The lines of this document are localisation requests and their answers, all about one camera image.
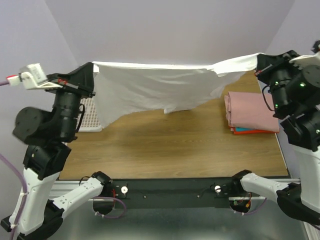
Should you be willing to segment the white t shirt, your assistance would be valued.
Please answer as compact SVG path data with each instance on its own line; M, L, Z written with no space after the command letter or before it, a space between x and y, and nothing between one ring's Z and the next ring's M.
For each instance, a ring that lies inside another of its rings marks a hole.
M212 65L95 61L93 101L98 120L106 128L131 113L194 109L220 98L225 86L256 68L257 57L254 53Z

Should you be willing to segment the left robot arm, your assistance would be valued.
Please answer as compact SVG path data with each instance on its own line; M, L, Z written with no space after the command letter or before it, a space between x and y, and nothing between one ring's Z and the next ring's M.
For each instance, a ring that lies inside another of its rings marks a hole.
M87 62L70 73L45 74L38 63L29 64L6 84L22 84L26 90L53 93L51 111L25 107L16 116L13 135L27 145L23 172L17 176L22 189L14 212L1 226L16 240L44 240L52 236L72 211L99 196L111 179L95 172L82 185L58 198L49 195L71 153L68 144L77 139L78 116L84 112L81 100L95 95L94 78L99 68Z

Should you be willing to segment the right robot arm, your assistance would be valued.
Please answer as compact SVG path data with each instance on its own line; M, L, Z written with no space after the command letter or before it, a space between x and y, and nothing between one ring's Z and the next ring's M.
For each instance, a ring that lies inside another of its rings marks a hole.
M229 194L257 194L275 202L288 217L319 228L320 53L258 53L255 76L269 87L273 115L291 146L299 181L284 183L243 170L231 178Z

